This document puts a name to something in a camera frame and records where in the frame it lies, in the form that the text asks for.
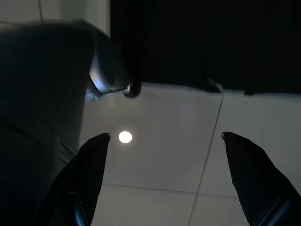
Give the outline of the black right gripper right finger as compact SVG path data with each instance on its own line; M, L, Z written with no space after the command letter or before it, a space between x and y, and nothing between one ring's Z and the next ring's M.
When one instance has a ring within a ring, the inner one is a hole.
M223 132L232 183L251 226L299 226L301 196L265 151L240 135Z

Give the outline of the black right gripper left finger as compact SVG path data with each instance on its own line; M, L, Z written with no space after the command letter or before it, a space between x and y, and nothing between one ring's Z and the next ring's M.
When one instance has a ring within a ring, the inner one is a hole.
M89 226L92 224L111 136L89 139L60 172L33 221L34 226Z

